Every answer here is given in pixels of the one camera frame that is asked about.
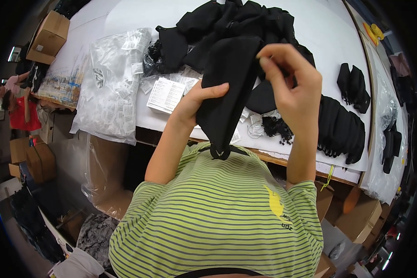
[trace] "striped shirt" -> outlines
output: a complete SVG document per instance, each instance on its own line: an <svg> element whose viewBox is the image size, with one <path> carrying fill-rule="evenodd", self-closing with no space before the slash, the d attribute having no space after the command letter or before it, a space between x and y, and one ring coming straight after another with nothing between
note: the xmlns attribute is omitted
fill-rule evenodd
<svg viewBox="0 0 417 278"><path fill-rule="evenodd" d="M313 182L286 191L254 153L239 147L248 156L214 160L199 152L207 146L186 147L166 185L135 190L110 239L117 275L168 278L222 267L312 277L323 249Z"/></svg>

